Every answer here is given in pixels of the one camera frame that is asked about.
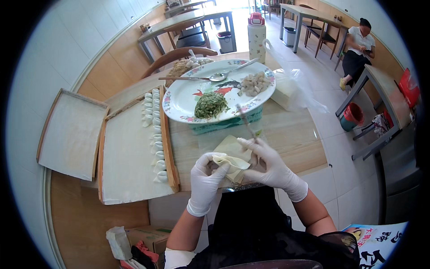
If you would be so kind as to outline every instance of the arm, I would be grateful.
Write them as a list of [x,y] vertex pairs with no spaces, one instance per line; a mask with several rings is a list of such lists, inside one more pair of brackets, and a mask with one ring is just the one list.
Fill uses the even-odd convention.
[[320,236],[337,231],[326,207],[310,189],[306,197],[298,203],[293,203],[293,206],[301,223],[306,227],[306,232]]
[[191,198],[167,239],[167,247],[171,250],[196,249],[204,216],[211,209],[210,204],[215,198],[218,185],[230,168],[229,164],[224,164],[211,174],[209,164],[212,164],[213,155],[221,154],[205,153],[191,169]]
[[349,47],[351,47],[353,49],[360,50],[360,51],[366,50],[365,46],[360,46],[357,43],[355,43],[354,37],[351,34],[347,35],[345,43],[346,43],[347,46],[349,46]]
[[204,218],[193,216],[185,209],[167,239],[167,247],[173,250],[194,251]]
[[307,183],[285,165],[276,150],[261,139],[257,139],[257,143],[253,139],[238,138],[237,141],[243,147],[252,150],[250,162],[253,165],[260,163],[266,170],[260,172],[247,169],[244,171],[245,176],[252,181],[283,189],[293,202],[298,217],[306,227],[306,232],[319,236],[336,231],[333,220],[324,205],[307,187]]

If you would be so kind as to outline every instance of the tiled floor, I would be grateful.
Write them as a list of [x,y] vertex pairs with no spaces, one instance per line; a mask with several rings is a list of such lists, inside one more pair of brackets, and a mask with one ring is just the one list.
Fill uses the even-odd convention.
[[[235,10],[233,22],[236,33],[237,51],[248,51],[247,18],[248,10]],[[286,19],[285,26],[294,27],[295,23]],[[309,188],[315,193],[319,200],[325,205],[332,217],[336,228],[342,230],[352,223],[377,224],[378,223],[378,182],[373,156],[366,161],[361,158],[352,161],[351,155],[363,148],[375,139],[373,133],[357,141],[352,138],[359,134],[359,130],[345,132],[335,116],[335,111],[347,97],[347,93],[339,88],[339,79],[343,76],[342,65],[334,71],[337,57],[330,60],[330,50],[323,45],[323,51],[318,52],[315,58],[317,39],[312,37],[308,41],[307,48],[301,40],[296,54],[292,49],[284,46],[279,39],[280,18],[275,15],[266,20],[267,37],[274,48],[282,53],[286,63],[285,68],[298,68],[303,72],[309,87],[313,91],[314,99],[327,106],[330,113],[321,114],[313,109],[310,113],[317,127],[327,156],[327,162],[331,166],[317,172],[303,176]],[[224,31],[223,25],[213,25],[210,29],[206,23],[206,29],[211,40],[211,47],[219,51],[218,40],[215,33]],[[368,124],[376,115],[372,103],[365,91],[354,99],[365,113],[365,124]],[[293,205],[281,190],[275,190],[275,196],[285,214],[292,217],[292,225],[296,230],[304,231]],[[178,193],[167,197],[152,199],[149,202],[150,221],[152,225],[173,227],[184,211],[190,193]],[[207,227],[215,219],[221,194],[217,194],[212,202],[212,208],[207,214],[203,224],[201,237],[196,252],[207,246]]]

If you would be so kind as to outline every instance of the black skirt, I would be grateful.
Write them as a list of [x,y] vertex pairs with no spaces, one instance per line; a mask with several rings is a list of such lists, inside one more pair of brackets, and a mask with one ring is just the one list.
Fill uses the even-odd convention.
[[342,61],[342,67],[346,75],[352,76],[352,80],[348,81],[347,85],[352,87],[352,83],[357,83],[364,70],[364,65],[372,65],[372,63],[364,57],[364,55],[358,55],[352,50],[348,50]]
[[314,260],[323,268],[358,268],[355,237],[346,232],[314,236],[295,231],[275,200],[260,187],[223,193],[209,232],[209,246],[184,268],[216,269],[267,260]]

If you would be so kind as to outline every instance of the white wall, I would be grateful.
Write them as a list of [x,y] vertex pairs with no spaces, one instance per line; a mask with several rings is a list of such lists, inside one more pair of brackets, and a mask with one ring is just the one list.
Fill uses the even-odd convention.
[[412,59],[402,37],[376,0],[322,0],[345,12],[356,21],[367,19],[372,25],[372,33],[391,51],[403,68],[415,71]]
[[75,80],[115,34],[157,0],[62,0],[30,37],[12,83],[6,118],[6,154],[18,209],[37,248],[57,268],[42,201],[42,167],[36,151],[43,124],[60,88]]

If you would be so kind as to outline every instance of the white latex glove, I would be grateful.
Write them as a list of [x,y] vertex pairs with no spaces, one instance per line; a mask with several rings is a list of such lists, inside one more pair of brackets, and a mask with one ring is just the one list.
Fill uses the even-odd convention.
[[265,172],[260,172],[247,169],[244,171],[245,177],[270,187],[283,189],[291,201],[295,203],[306,197],[307,183],[285,165],[276,150],[269,147],[260,138],[257,138],[258,144],[254,142],[254,139],[238,138],[237,141],[243,147],[252,150],[250,162],[256,166],[259,157],[260,165],[266,170]]
[[227,174],[230,164],[220,167],[212,163],[212,156],[225,154],[208,152],[201,156],[191,169],[191,198],[188,200],[187,210],[193,216],[204,216],[211,209],[211,202],[215,198],[219,183]]

